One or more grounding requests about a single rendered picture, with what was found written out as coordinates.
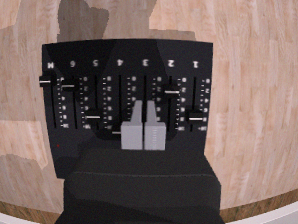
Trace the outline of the black lighting desk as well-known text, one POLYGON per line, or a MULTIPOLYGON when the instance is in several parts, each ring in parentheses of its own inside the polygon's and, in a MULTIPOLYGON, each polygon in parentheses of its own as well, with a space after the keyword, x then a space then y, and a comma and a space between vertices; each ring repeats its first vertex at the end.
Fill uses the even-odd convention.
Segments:
POLYGON ((165 150, 204 154, 212 67, 211 42, 42 44, 39 85, 56 177, 65 179, 86 149, 121 149, 121 124, 131 121, 135 101, 154 101, 157 122, 166 125, 165 150))

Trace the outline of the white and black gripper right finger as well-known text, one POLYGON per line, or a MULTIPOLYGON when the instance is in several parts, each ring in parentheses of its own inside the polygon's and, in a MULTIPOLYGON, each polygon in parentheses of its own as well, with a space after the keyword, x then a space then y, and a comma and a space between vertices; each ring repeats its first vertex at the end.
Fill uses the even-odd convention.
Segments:
POLYGON ((165 150, 166 125, 157 122, 154 101, 145 101, 144 123, 144 150, 165 150))

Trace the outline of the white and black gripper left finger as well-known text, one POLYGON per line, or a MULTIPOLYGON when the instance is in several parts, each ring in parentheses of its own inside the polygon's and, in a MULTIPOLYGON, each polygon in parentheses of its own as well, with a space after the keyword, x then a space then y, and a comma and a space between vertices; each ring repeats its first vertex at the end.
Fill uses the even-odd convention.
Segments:
POLYGON ((121 149, 142 150, 145 101, 135 101, 130 122, 121 124, 121 149))

